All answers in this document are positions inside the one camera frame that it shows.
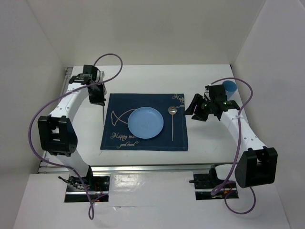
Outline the light blue plate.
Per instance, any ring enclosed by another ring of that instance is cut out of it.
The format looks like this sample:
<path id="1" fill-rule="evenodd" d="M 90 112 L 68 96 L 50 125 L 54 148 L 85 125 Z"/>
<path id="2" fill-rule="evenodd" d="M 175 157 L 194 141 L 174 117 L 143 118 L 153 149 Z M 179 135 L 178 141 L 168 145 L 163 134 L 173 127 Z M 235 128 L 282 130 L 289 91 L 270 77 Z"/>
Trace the light blue plate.
<path id="1" fill-rule="evenodd" d="M 140 139 L 156 137 L 163 129 L 164 120 L 161 113 L 151 107 L 140 107 L 128 118 L 129 131 Z"/>

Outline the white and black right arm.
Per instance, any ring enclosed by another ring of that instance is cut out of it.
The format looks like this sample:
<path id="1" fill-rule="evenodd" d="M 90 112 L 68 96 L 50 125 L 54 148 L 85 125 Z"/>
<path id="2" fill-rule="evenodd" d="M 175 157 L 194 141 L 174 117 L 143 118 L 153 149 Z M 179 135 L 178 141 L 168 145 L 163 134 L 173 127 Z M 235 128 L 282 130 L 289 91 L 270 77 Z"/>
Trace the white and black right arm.
<path id="1" fill-rule="evenodd" d="M 275 181 L 278 153 L 267 147 L 253 132 L 243 117 L 242 108 L 234 100 L 228 100 L 222 84 L 206 86 L 208 96 L 195 94 L 184 112 L 193 120 L 207 121 L 214 115 L 228 129 L 237 144 L 229 178 L 220 171 L 208 175 L 208 182 L 219 187 L 224 180 L 233 178 L 241 188 L 272 184 Z"/>

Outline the silver spoon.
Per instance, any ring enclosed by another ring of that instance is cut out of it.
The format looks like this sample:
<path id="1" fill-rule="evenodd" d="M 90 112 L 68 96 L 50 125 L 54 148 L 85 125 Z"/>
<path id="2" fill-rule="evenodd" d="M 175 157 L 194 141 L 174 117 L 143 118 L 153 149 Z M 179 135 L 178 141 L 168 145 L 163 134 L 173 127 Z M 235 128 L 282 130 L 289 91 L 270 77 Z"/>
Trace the silver spoon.
<path id="1" fill-rule="evenodd" d="M 170 106 L 168 108 L 168 113 L 172 117 L 172 141 L 173 141 L 173 135 L 174 135 L 174 120 L 173 120 L 173 116 L 177 113 L 177 108 L 175 106 Z"/>

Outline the silver fork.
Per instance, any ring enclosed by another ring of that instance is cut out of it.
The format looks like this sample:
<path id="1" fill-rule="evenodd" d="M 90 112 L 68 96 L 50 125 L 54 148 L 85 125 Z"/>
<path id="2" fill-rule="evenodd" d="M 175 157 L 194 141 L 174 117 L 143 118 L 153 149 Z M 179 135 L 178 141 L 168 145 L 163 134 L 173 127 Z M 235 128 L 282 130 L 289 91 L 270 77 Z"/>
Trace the silver fork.
<path id="1" fill-rule="evenodd" d="M 102 124 L 104 126 L 105 123 L 105 106 L 102 106 Z"/>

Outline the navy blue fish placemat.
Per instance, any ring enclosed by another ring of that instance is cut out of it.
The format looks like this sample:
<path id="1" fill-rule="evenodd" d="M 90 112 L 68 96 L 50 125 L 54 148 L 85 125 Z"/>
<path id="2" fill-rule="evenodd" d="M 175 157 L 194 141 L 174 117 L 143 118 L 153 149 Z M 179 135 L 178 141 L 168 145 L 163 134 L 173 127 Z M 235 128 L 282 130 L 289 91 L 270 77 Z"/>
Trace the navy blue fish placemat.
<path id="1" fill-rule="evenodd" d="M 168 108 L 175 106 L 172 117 Z M 163 116 L 162 131 L 154 138 L 140 139 L 128 129 L 129 115 L 140 107 L 151 107 Z M 102 150 L 187 151 L 188 135 L 184 115 L 184 94 L 110 94 L 102 134 Z"/>

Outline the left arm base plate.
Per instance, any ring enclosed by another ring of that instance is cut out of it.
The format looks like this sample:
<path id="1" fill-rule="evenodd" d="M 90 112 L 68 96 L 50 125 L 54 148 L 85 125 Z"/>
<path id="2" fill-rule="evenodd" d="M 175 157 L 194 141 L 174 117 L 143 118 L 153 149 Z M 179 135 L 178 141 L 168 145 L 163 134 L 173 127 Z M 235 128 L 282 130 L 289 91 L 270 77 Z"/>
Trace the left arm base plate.
<path id="1" fill-rule="evenodd" d="M 75 177 L 69 177 L 68 179 L 58 176 L 66 186 L 65 203 L 82 203 L 89 202 L 85 188 L 81 184 L 80 180 Z M 91 183 L 85 183 L 90 199 L 93 202 L 108 202 L 109 201 L 109 189 L 110 189 L 110 175 L 106 176 L 93 176 Z"/>

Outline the light blue cup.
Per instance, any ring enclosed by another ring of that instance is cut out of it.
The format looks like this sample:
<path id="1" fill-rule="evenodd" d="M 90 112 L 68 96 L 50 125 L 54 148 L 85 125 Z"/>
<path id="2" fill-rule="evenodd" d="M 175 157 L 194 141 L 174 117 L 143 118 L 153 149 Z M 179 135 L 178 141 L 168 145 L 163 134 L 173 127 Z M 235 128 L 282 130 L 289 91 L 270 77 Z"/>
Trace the light blue cup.
<path id="1" fill-rule="evenodd" d="M 230 81 L 230 80 L 226 80 L 226 81 L 223 81 L 222 84 L 224 86 L 227 99 L 230 99 L 237 90 L 236 83 L 233 81 Z"/>

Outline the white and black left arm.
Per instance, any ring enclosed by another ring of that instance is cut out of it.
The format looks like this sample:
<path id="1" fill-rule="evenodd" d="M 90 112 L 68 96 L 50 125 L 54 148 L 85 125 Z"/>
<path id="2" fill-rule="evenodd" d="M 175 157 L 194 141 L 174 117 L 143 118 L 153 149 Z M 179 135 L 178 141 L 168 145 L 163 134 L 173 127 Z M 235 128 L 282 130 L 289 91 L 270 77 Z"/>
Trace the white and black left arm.
<path id="1" fill-rule="evenodd" d="M 93 65 L 84 65 L 82 73 L 72 76 L 68 88 L 56 108 L 48 116 L 40 116 L 38 129 L 43 150 L 68 166 L 67 183 L 83 190 L 94 186 L 91 167 L 77 151 L 78 138 L 72 126 L 74 117 L 85 99 L 93 105 L 105 106 L 106 89 L 101 83 L 104 72 Z"/>

